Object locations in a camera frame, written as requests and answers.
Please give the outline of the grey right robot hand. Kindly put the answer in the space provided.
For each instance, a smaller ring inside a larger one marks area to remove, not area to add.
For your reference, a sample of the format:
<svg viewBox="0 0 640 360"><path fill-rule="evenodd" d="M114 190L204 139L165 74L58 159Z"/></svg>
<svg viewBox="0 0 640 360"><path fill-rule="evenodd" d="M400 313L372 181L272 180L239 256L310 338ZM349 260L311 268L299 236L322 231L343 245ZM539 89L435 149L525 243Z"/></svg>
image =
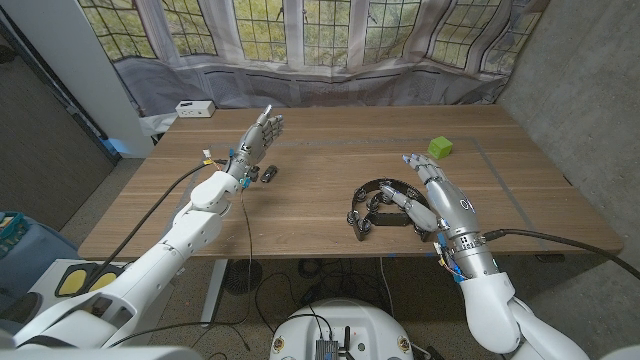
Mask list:
<svg viewBox="0 0 640 360"><path fill-rule="evenodd" d="M404 210L420 230L441 231L447 240L448 258L457 265L464 278L475 279L499 273L489 247L481 239L475 208L464 192L425 155L404 155L403 159L425 185L429 208L390 185L381 185L381 192Z"/></svg>

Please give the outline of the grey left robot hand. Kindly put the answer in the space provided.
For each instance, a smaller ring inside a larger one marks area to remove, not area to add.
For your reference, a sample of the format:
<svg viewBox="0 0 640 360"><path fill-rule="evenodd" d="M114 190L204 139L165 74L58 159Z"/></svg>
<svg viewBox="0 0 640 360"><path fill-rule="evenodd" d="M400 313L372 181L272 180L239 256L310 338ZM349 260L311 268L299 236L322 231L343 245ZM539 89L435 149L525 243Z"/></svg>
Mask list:
<svg viewBox="0 0 640 360"><path fill-rule="evenodd" d="M237 180L246 176L249 170L265 157L271 144L282 134L282 115L271 115L272 106L267 105L245 134L230 157L224 171Z"/></svg>

